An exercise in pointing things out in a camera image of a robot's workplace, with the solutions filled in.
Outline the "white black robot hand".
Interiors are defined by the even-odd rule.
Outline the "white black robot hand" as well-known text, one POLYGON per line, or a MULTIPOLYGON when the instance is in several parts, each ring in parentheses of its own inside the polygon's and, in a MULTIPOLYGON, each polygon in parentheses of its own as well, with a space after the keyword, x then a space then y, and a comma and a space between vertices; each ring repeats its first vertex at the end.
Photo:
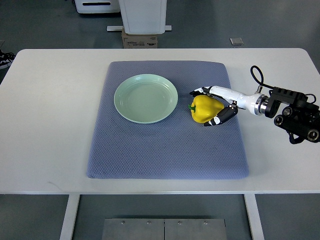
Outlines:
POLYGON ((268 102, 268 97, 261 93, 245 95, 241 92, 220 86, 207 86, 190 92, 194 98, 206 95, 220 101, 224 108, 211 120, 203 123, 204 126, 221 125, 237 115, 238 109, 248 110, 251 114, 259 116, 265 111, 263 104, 268 102))

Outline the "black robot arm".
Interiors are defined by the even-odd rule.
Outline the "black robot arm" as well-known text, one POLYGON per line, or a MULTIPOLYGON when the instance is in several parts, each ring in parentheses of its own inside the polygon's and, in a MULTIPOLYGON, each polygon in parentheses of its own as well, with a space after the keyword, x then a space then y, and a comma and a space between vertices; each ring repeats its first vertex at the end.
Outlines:
POLYGON ((308 102, 308 96, 289 89, 264 84, 261 69, 253 65, 250 68, 253 79, 259 84, 256 93, 254 112, 273 119, 274 125, 285 130, 291 144, 300 144, 304 140, 311 143, 320 141, 320 107, 316 98, 308 102))

